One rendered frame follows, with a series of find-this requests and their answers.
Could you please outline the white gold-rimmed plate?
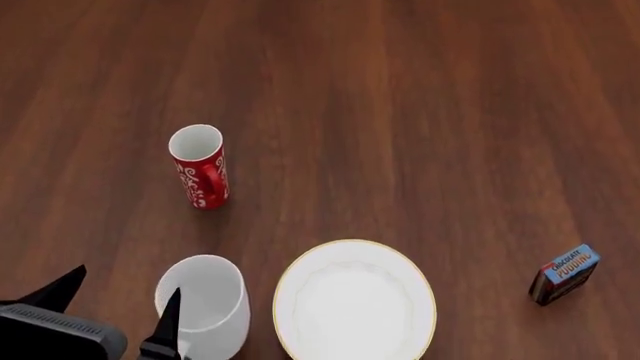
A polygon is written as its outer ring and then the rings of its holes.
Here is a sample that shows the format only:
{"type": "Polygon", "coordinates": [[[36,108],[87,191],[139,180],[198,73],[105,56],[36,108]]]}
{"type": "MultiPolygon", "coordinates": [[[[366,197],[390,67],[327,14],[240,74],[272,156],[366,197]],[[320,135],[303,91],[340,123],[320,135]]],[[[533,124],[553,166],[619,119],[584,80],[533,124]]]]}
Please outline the white gold-rimmed plate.
{"type": "Polygon", "coordinates": [[[278,281],[272,314],[291,360],[420,360],[437,324],[433,290],[415,263],[364,239],[301,254],[278,281]]]}

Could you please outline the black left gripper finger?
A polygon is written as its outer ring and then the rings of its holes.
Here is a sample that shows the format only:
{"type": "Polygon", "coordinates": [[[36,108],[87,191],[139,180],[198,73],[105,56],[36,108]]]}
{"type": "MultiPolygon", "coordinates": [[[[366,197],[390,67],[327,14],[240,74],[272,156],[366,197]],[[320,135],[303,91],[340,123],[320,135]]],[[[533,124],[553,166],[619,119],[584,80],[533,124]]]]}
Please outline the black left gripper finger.
{"type": "Polygon", "coordinates": [[[169,298],[152,335],[139,347],[139,360],[181,360],[178,351],[181,290],[169,298]]]}
{"type": "Polygon", "coordinates": [[[25,304],[36,308],[43,308],[47,311],[64,313],[82,286],[85,276],[86,266],[77,266],[55,281],[50,282],[26,296],[13,300],[0,300],[0,307],[25,304]]]}

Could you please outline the red patterned mug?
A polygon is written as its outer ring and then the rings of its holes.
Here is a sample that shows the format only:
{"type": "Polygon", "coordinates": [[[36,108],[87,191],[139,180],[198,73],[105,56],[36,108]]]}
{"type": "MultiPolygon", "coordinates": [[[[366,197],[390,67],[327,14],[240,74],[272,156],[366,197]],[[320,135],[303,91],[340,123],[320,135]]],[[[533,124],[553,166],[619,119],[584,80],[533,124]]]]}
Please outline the red patterned mug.
{"type": "Polygon", "coordinates": [[[168,142],[185,193],[196,209],[216,209],[230,196],[222,133],[212,125],[189,125],[168,142]]]}

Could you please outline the chocolate pudding box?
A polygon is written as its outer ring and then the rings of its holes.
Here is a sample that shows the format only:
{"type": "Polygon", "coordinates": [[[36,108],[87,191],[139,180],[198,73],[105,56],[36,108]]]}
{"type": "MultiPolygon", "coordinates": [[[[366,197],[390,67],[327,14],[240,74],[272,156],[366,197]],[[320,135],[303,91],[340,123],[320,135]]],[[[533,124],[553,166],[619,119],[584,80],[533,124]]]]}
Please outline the chocolate pudding box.
{"type": "Polygon", "coordinates": [[[549,305],[581,287],[600,260],[600,255],[587,244],[556,257],[537,272],[528,290],[530,298],[540,306],[549,305]]]}

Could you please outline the white mug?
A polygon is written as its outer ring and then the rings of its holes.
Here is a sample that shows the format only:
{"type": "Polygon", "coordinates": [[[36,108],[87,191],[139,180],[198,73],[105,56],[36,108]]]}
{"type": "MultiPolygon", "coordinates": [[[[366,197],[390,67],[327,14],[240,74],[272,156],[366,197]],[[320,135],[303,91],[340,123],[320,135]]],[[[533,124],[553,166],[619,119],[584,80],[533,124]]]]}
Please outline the white mug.
{"type": "Polygon", "coordinates": [[[207,254],[174,264],[156,286],[158,313],[164,311],[174,290],[181,291],[178,352],[182,359],[232,359],[245,344],[251,318],[248,291],[237,266],[207,254]]]}

